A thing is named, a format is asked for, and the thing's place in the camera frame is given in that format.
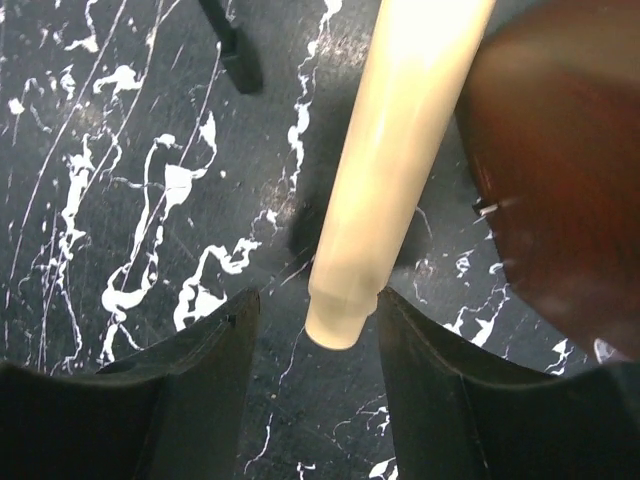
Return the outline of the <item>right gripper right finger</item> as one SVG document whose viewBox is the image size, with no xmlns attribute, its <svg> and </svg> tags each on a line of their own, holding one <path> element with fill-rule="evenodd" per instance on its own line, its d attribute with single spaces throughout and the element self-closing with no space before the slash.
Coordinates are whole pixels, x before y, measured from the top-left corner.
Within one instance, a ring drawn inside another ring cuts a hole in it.
<svg viewBox="0 0 640 480">
<path fill-rule="evenodd" d="M 402 479 L 635 479 L 639 367 L 525 368 L 430 320 L 392 289 L 376 319 Z"/>
</svg>

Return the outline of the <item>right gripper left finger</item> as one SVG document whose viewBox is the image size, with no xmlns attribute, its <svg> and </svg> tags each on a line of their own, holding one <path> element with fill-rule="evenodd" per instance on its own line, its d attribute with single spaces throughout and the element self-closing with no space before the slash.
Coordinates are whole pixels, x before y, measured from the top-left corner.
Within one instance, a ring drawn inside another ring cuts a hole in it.
<svg viewBox="0 0 640 480">
<path fill-rule="evenodd" d="M 230 479 L 260 315 L 246 289 L 93 374 L 1 365 L 5 479 Z"/>
</svg>

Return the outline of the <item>yellow microphone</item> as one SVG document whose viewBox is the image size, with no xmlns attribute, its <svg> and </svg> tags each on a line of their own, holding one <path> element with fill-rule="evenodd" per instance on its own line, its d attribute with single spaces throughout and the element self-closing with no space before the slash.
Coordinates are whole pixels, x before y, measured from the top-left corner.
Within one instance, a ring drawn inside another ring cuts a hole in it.
<svg viewBox="0 0 640 480">
<path fill-rule="evenodd" d="M 375 311 L 493 8 L 381 3 L 309 279 L 317 345 L 352 347 Z"/>
</svg>

